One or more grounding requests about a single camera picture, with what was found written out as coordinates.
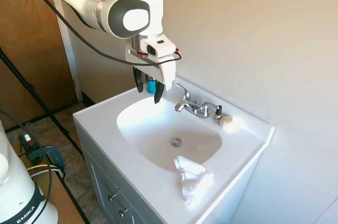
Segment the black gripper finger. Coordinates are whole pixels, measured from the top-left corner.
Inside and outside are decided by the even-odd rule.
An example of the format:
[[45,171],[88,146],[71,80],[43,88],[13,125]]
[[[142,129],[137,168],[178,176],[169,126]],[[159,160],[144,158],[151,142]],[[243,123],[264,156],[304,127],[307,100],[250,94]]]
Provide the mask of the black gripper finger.
[[160,102],[162,94],[164,92],[165,85],[159,81],[155,81],[155,93],[154,93],[154,103],[157,104]]
[[143,83],[143,72],[133,67],[133,75],[136,84],[136,88],[139,93],[143,92],[144,90],[144,83]]

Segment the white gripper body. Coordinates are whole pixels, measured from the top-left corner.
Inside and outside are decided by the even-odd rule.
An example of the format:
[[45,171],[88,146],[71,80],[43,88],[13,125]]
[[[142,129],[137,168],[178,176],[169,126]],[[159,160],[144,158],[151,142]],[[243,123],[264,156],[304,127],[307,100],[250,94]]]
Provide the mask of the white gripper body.
[[162,58],[156,58],[152,55],[140,55],[132,48],[132,44],[127,42],[125,45],[125,59],[133,64],[140,63],[140,66],[134,67],[164,84],[165,91],[172,89],[172,83],[176,75],[175,61],[169,62],[169,60],[174,59],[172,54]]

